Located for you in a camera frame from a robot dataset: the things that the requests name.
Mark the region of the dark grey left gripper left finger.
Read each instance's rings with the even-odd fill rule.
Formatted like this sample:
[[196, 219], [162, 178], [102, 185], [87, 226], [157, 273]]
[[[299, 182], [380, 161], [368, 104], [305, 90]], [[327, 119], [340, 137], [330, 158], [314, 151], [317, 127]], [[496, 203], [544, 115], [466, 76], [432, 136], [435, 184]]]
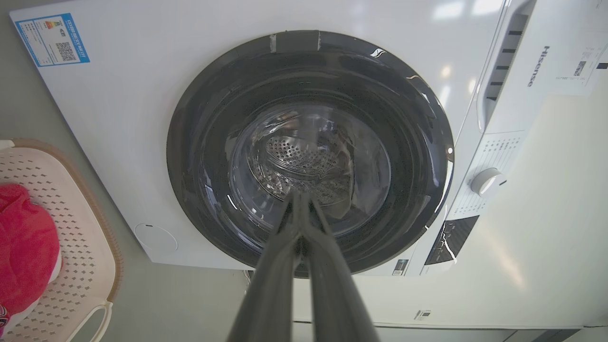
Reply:
[[301, 194], [291, 192], [256, 266], [228, 342], [292, 340], [293, 277], [299, 264], [300, 210]]

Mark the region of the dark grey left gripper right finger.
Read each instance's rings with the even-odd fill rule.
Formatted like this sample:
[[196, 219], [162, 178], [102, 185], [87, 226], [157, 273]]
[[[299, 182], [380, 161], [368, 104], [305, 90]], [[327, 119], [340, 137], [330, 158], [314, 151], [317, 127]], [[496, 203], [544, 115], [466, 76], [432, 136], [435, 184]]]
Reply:
[[371, 317], [321, 207], [302, 195], [304, 259], [311, 281], [316, 342], [377, 342]]

